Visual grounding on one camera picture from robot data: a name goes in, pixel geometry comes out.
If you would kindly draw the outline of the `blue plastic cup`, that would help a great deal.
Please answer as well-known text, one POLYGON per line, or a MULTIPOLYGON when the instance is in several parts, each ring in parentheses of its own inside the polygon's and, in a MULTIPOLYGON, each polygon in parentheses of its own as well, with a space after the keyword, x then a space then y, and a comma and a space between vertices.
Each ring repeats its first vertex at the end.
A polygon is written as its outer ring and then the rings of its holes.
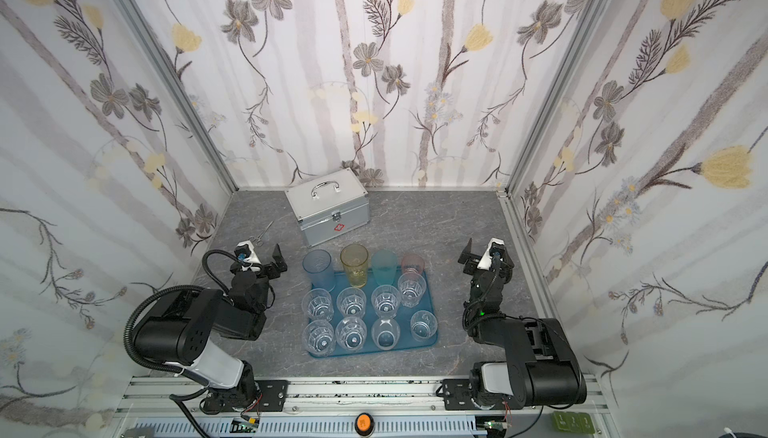
POLYGON ((310 279, 313 288, 332 291, 335 288, 333 260, 323 249, 308 252, 302 260, 302 267, 310 279))

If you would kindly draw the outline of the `clear glass tumbler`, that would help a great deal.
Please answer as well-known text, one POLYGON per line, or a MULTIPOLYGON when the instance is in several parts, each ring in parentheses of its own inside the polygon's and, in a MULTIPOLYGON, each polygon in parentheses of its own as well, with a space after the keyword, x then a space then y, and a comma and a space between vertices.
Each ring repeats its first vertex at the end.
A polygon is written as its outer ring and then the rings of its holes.
POLYGON ((392 285, 378 286, 371 294, 371 304, 378 318, 395 318, 401 304, 401 293, 392 285))
POLYGON ((302 332, 302 344, 312 356, 330 356, 336 347, 335 329, 327 320, 311 321, 302 332))
POLYGON ((392 350, 401 337, 400 325, 394 318, 379 318, 373 323, 371 337, 378 349, 392 350))
POLYGON ((359 317, 344 317, 335 327, 335 337, 342 350, 358 352, 365 344, 367 325, 359 317))
POLYGON ((305 317, 310 321, 332 321, 334 305, 330 292, 322 288, 314 288, 306 293, 301 303, 305 317))
POLYGON ((366 312, 365 292, 356 287, 347 287, 337 296, 336 307, 343 317, 363 317, 366 312))
POLYGON ((399 277, 397 287, 401 294, 402 305, 414 308, 426 292, 427 282, 423 275, 415 271, 407 271, 399 277))

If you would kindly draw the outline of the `pink plastic cup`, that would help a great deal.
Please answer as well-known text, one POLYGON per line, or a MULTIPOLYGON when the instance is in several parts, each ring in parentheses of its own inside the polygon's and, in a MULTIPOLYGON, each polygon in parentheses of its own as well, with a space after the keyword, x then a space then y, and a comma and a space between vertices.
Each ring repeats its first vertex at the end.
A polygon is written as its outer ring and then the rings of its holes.
POLYGON ((418 254, 406 253, 400 261, 400 268, 402 274, 414 273, 423 275, 426 268, 426 262, 425 259, 418 254))

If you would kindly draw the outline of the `yellow plastic cup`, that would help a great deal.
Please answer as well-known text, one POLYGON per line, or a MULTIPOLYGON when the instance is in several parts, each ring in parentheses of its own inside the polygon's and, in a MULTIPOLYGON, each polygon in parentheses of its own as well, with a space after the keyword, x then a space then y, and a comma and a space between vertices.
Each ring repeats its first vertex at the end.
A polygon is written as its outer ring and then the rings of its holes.
POLYGON ((365 246, 353 243, 342 249, 340 260, 352 287, 362 288, 367 284, 369 252, 365 246))

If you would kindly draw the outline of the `teal plastic cup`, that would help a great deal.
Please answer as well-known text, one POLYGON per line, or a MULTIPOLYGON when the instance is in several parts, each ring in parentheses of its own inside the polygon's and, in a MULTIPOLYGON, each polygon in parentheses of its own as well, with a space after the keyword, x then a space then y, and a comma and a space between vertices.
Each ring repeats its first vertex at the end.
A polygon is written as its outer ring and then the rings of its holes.
POLYGON ((373 277, 378 286, 390 285, 396 281, 398 258, 391 250, 379 250, 371 258, 373 277))

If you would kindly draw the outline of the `frosted clear plastic cup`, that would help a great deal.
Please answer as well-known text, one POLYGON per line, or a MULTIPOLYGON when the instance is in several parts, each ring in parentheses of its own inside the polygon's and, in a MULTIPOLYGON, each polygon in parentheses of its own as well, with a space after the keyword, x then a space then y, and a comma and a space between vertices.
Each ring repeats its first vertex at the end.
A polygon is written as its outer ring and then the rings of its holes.
POLYGON ((418 342, 430 340, 438 330, 436 316, 427 310, 416 311, 410 319, 411 336, 418 342))

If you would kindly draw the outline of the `teal plastic tray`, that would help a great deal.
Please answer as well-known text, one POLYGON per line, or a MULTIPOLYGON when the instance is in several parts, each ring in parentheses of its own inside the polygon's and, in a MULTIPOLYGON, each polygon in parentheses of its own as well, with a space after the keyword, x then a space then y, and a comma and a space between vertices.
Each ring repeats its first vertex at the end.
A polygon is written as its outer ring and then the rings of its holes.
POLYGON ((344 272, 334 274, 328 291, 313 287, 301 302, 307 319, 302 345, 314 358, 347 357, 427 348, 436 344, 438 320, 426 275, 401 288, 370 281, 361 289, 349 285, 344 272), (413 307, 399 300, 402 291, 420 292, 413 307))

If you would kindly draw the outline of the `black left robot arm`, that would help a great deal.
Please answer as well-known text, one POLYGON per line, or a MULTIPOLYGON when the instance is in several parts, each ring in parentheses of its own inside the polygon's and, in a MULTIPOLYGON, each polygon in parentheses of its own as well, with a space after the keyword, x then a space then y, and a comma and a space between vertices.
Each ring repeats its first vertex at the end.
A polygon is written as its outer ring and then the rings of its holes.
POLYGON ((201 397, 203 413, 252 410, 263 391, 249 363, 229 355, 211 334, 255 341, 275 302, 272 282, 288 269, 281 248, 262 261, 250 241, 230 253, 210 249, 201 267, 213 288, 177 285, 155 292, 129 316, 123 333, 127 355, 138 365, 186 377, 202 389, 172 400, 183 412, 184 402, 201 397))

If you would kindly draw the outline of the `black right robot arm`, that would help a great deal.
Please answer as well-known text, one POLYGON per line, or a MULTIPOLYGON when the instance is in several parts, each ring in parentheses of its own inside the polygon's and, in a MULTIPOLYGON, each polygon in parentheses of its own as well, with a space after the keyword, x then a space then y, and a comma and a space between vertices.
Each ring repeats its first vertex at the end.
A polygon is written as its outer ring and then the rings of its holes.
POLYGON ((445 379, 436 390, 448 411, 566 409, 586 402, 588 387, 576 354, 555 318, 501 311, 503 288, 514 263, 493 238, 481 254, 468 242, 458 258, 471 277, 461 324, 478 344, 499 347, 502 361, 477 362, 467 379, 445 379))

